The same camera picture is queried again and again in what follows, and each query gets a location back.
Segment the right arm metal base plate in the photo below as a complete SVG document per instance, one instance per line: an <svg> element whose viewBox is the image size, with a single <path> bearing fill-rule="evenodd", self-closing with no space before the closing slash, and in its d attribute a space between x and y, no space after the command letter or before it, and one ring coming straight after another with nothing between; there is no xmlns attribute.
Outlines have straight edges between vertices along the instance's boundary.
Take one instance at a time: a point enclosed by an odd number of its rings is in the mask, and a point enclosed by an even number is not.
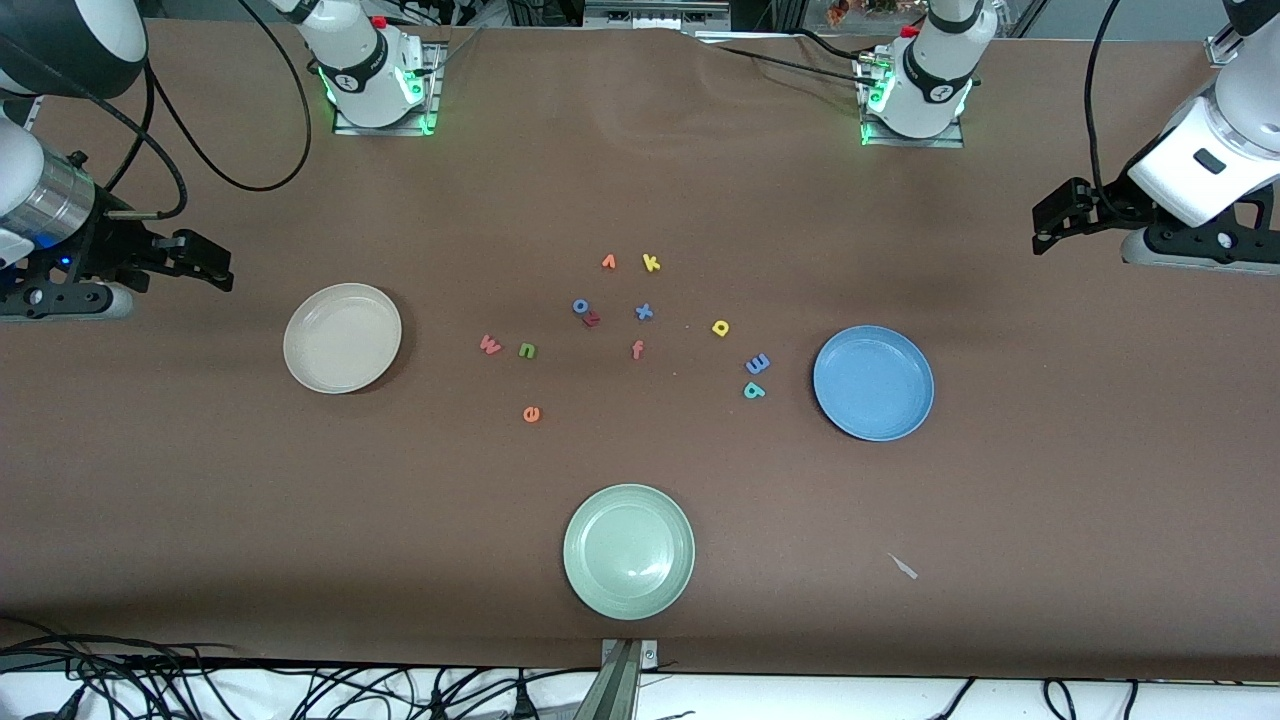
<svg viewBox="0 0 1280 720"><path fill-rule="evenodd" d="M323 69L326 96L335 108L337 135L430 136L442 102L448 46L384 28L387 53L365 79Z"/></svg>

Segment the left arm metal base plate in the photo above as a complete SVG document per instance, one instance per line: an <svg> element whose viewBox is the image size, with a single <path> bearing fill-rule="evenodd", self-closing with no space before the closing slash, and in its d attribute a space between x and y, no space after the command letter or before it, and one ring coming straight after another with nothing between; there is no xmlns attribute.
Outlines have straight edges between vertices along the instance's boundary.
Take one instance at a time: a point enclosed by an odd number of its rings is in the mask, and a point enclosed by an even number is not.
<svg viewBox="0 0 1280 720"><path fill-rule="evenodd" d="M891 94L905 86L904 82L897 81L891 45L876 45L870 50L860 51L858 59L852 61L852 69L858 79L870 81L869 85L863 85L858 90L863 145L925 149L963 147L960 114L965 109L964 94L948 113L948 124L941 132L918 138L899 132L897 127L881 114L890 105Z"/></svg>

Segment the grey metal box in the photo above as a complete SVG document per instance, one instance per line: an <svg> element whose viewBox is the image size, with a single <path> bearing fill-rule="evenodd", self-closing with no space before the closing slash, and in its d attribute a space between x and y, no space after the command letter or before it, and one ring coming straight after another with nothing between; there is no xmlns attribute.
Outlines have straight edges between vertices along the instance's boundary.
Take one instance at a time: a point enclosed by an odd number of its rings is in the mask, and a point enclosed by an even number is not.
<svg viewBox="0 0 1280 720"><path fill-rule="evenodd" d="M731 31L728 0L582 0L590 29Z"/></svg>

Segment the beige round plate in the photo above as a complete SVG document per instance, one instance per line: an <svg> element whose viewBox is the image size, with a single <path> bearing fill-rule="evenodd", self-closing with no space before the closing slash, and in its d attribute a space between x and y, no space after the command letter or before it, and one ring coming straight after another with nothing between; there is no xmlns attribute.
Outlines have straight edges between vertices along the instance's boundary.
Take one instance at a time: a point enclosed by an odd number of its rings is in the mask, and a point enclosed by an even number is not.
<svg viewBox="0 0 1280 720"><path fill-rule="evenodd" d="M347 395L378 380L397 359L403 324L389 295L364 283L333 284L306 299L287 322L289 374L321 395Z"/></svg>

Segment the green round plate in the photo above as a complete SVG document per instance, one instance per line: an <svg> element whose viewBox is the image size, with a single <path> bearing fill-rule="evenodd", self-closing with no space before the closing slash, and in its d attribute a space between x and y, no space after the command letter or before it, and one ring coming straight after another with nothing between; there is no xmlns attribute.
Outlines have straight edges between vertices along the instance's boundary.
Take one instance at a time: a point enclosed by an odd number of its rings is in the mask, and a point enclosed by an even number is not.
<svg viewBox="0 0 1280 720"><path fill-rule="evenodd" d="M564 532L563 568L571 588L589 609L613 620L664 612L687 588L695 562L689 518L650 486L599 489L579 505Z"/></svg>

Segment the metal table edge bracket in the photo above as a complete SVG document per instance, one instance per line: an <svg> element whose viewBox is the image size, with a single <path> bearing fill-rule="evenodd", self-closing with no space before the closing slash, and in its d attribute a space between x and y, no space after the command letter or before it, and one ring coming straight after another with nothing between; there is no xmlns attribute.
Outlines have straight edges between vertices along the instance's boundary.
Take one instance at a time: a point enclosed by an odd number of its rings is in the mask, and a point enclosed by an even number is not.
<svg viewBox="0 0 1280 720"><path fill-rule="evenodd" d="M641 675L658 666L658 641L608 639L602 657L604 685L591 720L634 720Z"/></svg>

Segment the brown table cover sheet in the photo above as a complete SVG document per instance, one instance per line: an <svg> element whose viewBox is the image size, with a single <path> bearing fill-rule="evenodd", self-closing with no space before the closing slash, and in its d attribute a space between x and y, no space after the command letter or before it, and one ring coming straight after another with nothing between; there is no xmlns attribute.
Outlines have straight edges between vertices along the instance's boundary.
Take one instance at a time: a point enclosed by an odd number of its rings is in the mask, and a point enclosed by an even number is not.
<svg viewBox="0 0 1280 720"><path fill-rule="evenodd" d="M1032 252L1032 206L1087 168L1087 54L995 44L950 151L861 146L833 79L672 31L486 29L434 136L320 117L273 193L159 117L175 224L236 287L0 325L0 612L269 659L595 666L631 635L682 673L1280 679L1280 278L1134 266L1119 233ZM283 336L340 283L403 336L321 395ZM931 364L910 436L819 409L855 325ZM617 484L696 541L639 621L563 568Z"/></svg>

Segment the blue round plate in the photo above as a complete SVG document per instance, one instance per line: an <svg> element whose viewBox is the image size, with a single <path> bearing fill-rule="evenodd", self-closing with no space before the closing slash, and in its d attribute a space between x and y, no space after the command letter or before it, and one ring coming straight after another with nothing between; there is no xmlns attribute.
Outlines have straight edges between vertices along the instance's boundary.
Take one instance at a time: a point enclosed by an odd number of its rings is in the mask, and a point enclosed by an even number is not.
<svg viewBox="0 0 1280 720"><path fill-rule="evenodd" d="M925 355L906 336L881 325L833 334L815 356L815 401L846 434L892 442L919 429L934 404L934 377Z"/></svg>

